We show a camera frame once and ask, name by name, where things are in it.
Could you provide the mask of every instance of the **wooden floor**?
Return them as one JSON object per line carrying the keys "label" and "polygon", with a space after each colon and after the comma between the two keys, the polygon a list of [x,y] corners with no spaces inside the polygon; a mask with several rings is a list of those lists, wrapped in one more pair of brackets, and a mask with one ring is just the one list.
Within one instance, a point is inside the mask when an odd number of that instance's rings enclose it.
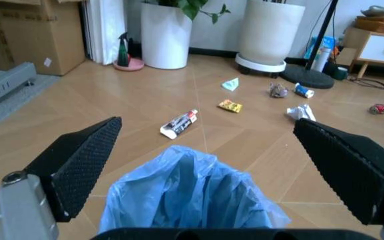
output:
{"label": "wooden floor", "polygon": [[[221,83],[239,77],[230,92]],[[275,80],[293,88],[293,84]],[[384,90],[337,81],[305,99],[290,92],[269,98],[269,78],[241,75],[232,59],[191,55],[187,67],[145,67],[121,72],[85,62],[0,124],[0,182],[20,170],[61,134],[110,116],[123,127],[110,159],[84,209],[59,225],[60,239],[89,239],[99,227],[109,186],[123,174],[151,160],[170,145],[215,154],[250,172],[262,192],[292,219],[289,228],[352,229],[378,237],[380,226],[363,226],[324,182],[298,140],[288,107],[308,103],[318,122],[368,136],[384,146],[384,115],[369,106],[384,103]],[[243,104],[239,114],[217,108],[224,99]],[[173,117],[198,109],[198,121],[176,140],[160,135]]]}

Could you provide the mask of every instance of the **gray metal frame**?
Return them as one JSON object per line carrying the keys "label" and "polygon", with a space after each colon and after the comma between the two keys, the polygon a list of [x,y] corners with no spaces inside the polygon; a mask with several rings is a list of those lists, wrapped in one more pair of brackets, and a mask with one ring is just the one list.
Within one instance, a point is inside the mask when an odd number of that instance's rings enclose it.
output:
{"label": "gray metal frame", "polygon": [[0,98],[36,75],[35,66],[30,62],[24,62],[0,75]]}
{"label": "gray metal frame", "polygon": [[59,229],[39,177],[24,172],[11,176],[0,188],[0,240],[57,239]]}

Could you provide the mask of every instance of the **black lamp base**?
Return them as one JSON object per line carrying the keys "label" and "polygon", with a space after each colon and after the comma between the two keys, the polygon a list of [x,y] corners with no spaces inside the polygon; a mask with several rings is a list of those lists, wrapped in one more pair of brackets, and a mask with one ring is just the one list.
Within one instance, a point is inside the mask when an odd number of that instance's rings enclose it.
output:
{"label": "black lamp base", "polygon": [[330,76],[315,70],[306,70],[303,66],[287,64],[284,72],[279,74],[291,83],[315,89],[330,89],[335,81]]}

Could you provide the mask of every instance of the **white wall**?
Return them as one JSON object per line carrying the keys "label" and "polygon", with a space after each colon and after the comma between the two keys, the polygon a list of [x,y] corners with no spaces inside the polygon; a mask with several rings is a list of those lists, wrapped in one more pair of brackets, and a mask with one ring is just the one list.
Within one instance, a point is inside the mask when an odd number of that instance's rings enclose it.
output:
{"label": "white wall", "polygon": [[[294,39],[289,57],[303,57],[310,31],[315,24],[318,15],[330,0],[287,0],[288,4],[305,6],[306,10],[303,19]],[[205,11],[218,12],[223,3],[226,3],[231,14],[222,16],[216,25],[212,24],[208,16],[199,14],[193,22],[190,46],[201,49],[237,51],[238,40],[241,29],[241,22],[246,8],[246,0],[209,0]],[[140,39],[140,4],[139,0],[128,0],[128,32],[129,36]],[[371,5],[384,6],[384,0],[339,0],[334,19],[335,36],[340,36],[345,28],[349,26],[360,10],[366,10]],[[321,28],[326,13],[315,27],[313,36],[316,36]],[[333,34],[333,27],[330,23],[326,35]]]}

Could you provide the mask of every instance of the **white plant pot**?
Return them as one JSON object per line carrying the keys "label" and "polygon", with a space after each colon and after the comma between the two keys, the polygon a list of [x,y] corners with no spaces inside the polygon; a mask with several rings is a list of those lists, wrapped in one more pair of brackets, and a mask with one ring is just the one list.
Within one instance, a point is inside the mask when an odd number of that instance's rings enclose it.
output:
{"label": "white plant pot", "polygon": [[141,51],[146,65],[181,69],[188,62],[192,21],[178,7],[141,4]]}
{"label": "white plant pot", "polygon": [[292,48],[304,12],[304,6],[248,0],[240,55],[255,63],[280,65]]}

